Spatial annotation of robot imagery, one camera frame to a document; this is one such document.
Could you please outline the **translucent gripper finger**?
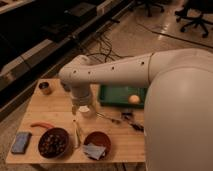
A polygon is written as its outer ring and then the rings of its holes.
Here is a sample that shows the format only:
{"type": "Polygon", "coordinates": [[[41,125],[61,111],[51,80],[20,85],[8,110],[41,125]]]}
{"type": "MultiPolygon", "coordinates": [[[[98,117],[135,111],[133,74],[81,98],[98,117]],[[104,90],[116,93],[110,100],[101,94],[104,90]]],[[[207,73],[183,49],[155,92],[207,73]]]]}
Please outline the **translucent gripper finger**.
{"type": "Polygon", "coordinates": [[[73,105],[73,106],[72,106],[72,114],[73,114],[73,115],[76,115],[78,109],[79,109],[79,106],[73,105]]]}
{"type": "Polygon", "coordinates": [[[93,104],[93,103],[89,104],[89,109],[90,109],[93,113],[97,113],[95,104],[93,104]]]}

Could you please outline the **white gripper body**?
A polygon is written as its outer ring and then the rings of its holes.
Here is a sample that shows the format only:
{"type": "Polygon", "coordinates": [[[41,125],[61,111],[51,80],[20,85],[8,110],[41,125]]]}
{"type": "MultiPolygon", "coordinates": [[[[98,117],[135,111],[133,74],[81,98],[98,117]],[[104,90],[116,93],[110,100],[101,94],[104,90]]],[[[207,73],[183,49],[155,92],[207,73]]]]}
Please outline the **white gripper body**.
{"type": "Polygon", "coordinates": [[[72,87],[70,92],[72,103],[77,106],[86,106],[92,103],[92,91],[89,85],[72,87]]]}

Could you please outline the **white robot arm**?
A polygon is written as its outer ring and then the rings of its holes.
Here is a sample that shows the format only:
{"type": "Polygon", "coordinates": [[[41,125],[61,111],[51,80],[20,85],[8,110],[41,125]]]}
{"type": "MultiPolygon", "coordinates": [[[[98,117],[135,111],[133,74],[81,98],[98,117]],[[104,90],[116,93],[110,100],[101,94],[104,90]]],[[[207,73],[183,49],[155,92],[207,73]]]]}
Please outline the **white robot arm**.
{"type": "Polygon", "coordinates": [[[76,106],[92,101],[92,84],[146,88],[147,171],[213,171],[213,53],[176,49],[102,64],[79,55],[59,78],[76,106]]]}

